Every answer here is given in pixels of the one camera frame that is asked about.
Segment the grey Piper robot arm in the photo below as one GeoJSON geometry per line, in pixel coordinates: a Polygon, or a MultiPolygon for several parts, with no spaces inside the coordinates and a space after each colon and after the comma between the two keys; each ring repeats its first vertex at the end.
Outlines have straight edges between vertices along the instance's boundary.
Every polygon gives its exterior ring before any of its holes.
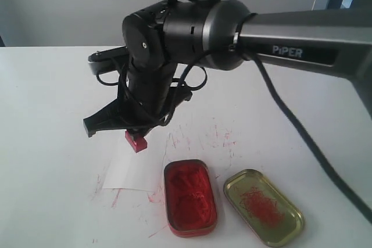
{"type": "Polygon", "coordinates": [[[162,1],[124,18],[125,45],[92,54],[95,75],[117,71],[117,97],[84,119],[88,136],[127,130],[145,136],[190,100],[179,64],[229,71],[265,63],[349,80],[371,109],[371,10],[256,14],[237,0],[162,1]]]}

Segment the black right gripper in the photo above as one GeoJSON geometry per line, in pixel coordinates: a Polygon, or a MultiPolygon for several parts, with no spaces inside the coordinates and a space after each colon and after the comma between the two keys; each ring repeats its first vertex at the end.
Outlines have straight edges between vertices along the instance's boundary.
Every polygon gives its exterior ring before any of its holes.
{"type": "Polygon", "coordinates": [[[170,87],[177,65],[166,63],[155,71],[139,70],[130,62],[117,64],[119,87],[117,100],[83,119],[88,137],[99,131],[149,130],[168,125],[164,117],[170,108],[190,101],[192,91],[170,87]],[[168,108],[165,107],[168,96],[168,108]]]}

